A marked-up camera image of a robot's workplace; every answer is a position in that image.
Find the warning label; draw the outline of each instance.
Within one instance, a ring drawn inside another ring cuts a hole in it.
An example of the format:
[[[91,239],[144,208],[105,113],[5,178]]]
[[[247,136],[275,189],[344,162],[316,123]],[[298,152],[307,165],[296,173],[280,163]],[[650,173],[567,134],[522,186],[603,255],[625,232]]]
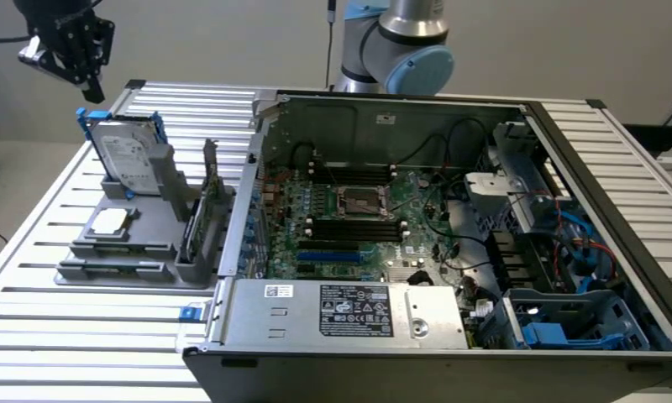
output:
[[[391,304],[384,285],[323,285],[319,330],[324,336],[392,338]]]

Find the floor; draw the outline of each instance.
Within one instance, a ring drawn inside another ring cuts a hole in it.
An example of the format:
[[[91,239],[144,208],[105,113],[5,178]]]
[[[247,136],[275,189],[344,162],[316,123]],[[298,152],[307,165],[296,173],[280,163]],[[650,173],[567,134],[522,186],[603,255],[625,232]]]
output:
[[[11,238],[81,144],[0,141],[0,233]]]

